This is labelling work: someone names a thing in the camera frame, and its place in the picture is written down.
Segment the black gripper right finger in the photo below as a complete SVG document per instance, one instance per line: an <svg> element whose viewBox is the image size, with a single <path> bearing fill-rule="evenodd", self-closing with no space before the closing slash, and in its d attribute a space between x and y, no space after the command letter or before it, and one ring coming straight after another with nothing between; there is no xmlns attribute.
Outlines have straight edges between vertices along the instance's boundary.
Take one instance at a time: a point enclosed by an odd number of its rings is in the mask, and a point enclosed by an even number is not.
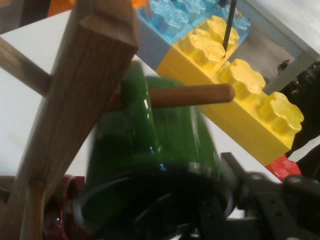
<svg viewBox="0 0 320 240"><path fill-rule="evenodd" d="M275 182L257 171L246 171L230 152L220 155L233 208L245 217L232 221L242 238L259 240L318 240L320 185L299 175Z"/></svg>

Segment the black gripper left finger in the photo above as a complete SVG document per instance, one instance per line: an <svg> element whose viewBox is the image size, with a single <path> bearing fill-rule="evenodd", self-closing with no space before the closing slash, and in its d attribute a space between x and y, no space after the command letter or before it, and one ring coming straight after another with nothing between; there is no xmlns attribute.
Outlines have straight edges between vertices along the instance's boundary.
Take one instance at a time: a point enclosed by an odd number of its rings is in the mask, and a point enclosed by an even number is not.
<svg viewBox="0 0 320 240"><path fill-rule="evenodd" d="M191 240L195 231L207 240L225 204L217 189L143 194L134 201L134 230L139 240Z"/></svg>

